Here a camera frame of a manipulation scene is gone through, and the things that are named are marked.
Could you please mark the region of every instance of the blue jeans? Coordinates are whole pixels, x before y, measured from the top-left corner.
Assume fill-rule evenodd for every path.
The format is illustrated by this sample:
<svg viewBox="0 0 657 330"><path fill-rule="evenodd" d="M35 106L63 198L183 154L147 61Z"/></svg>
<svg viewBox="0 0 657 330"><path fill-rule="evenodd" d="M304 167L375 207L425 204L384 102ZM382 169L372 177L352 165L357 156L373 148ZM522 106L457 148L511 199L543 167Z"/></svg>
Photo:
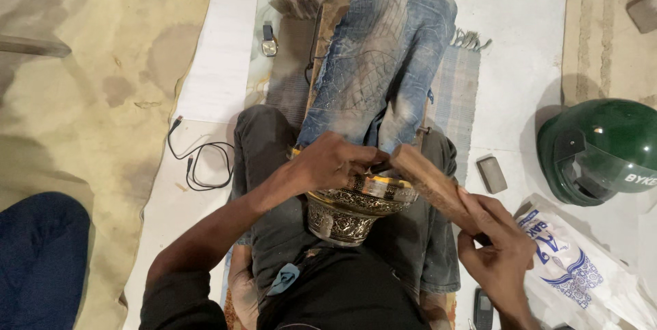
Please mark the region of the blue jeans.
<svg viewBox="0 0 657 330"><path fill-rule="evenodd" d="M0 329L70 330L87 267L89 215L40 193L0 212Z"/></svg>
<svg viewBox="0 0 657 330"><path fill-rule="evenodd" d="M308 146L327 130L388 153L410 143L455 18L454 0L351 0L298 143Z"/></svg>

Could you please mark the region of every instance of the wooden stick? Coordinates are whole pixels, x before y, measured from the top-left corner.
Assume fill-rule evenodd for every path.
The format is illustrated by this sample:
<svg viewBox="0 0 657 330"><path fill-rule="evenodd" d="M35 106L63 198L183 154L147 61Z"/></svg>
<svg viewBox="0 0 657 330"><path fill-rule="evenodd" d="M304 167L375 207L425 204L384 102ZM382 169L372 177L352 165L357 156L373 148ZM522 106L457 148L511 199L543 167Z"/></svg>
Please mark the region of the wooden stick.
<svg viewBox="0 0 657 330"><path fill-rule="evenodd" d="M432 206L468 235L481 233L456 193L456 184L424 158L417 148L409 144L397 146L390 157L390 164Z"/></svg>
<svg viewBox="0 0 657 330"><path fill-rule="evenodd" d="M64 43L0 35L0 51L64 58L71 49Z"/></svg>

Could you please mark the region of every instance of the helmet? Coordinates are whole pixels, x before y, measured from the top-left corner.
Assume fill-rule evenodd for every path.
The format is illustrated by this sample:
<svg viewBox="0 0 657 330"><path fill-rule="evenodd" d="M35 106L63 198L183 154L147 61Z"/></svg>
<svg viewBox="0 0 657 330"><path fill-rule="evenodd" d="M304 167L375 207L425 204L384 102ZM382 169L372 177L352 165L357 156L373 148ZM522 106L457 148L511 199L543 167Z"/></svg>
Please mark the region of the helmet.
<svg viewBox="0 0 657 330"><path fill-rule="evenodd" d="M657 110L634 101L568 108L541 126L536 147L550 189L565 203L597 206L657 185Z"/></svg>

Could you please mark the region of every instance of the mobile phone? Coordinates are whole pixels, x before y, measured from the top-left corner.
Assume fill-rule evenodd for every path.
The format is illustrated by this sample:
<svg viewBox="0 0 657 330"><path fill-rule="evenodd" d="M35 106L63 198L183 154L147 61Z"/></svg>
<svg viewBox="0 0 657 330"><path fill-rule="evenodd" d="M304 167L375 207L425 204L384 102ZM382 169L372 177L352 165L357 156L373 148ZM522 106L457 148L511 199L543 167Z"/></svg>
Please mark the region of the mobile phone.
<svg viewBox="0 0 657 330"><path fill-rule="evenodd" d="M488 294L482 289L474 291L474 326L477 330L492 330L493 328L493 304Z"/></svg>

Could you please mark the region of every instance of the wooden handle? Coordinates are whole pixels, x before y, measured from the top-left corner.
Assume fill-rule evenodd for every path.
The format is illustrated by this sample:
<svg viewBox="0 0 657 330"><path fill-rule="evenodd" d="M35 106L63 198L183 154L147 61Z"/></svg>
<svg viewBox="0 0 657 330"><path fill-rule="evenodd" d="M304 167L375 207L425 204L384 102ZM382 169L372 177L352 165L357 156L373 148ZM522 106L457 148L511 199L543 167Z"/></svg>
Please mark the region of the wooden handle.
<svg viewBox="0 0 657 330"><path fill-rule="evenodd" d="M409 144L397 146L390 157L390 164L432 206L468 235L481 233L456 193L456 184L424 158L417 148Z"/></svg>

